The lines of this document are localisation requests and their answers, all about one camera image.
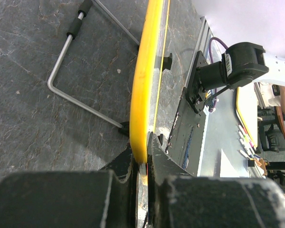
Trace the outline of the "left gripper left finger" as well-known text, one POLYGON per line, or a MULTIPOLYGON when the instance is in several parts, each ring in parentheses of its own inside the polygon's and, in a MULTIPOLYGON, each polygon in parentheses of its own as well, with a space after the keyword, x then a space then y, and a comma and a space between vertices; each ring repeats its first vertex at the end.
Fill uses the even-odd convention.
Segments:
POLYGON ((133 228, 130 146, 98 171, 18 172, 0 182, 0 228, 133 228))

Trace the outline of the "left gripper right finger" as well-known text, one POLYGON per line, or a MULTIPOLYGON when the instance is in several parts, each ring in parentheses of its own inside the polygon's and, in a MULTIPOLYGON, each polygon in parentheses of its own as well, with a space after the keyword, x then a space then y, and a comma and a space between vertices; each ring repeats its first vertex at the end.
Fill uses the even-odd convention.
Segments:
POLYGON ((285 196, 272 180, 193 177, 151 134, 148 221, 155 228, 285 228, 285 196))

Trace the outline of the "wood framed whiteboard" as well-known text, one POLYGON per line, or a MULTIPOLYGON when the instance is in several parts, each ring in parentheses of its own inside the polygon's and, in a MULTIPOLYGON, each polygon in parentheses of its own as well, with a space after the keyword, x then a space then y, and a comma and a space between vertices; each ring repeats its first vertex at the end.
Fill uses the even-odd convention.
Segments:
POLYGON ((170 1, 148 2, 135 66, 129 136, 139 177, 147 184, 147 144, 155 131, 170 1))

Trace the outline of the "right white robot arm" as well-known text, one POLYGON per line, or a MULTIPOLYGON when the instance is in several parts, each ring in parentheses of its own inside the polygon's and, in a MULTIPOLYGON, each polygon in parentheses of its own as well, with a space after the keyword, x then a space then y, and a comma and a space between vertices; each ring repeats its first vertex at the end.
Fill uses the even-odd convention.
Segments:
POLYGON ((197 70, 199 84, 206 90, 250 83, 285 86, 285 58, 267 53, 261 45, 241 42, 230 46, 222 60, 197 70))

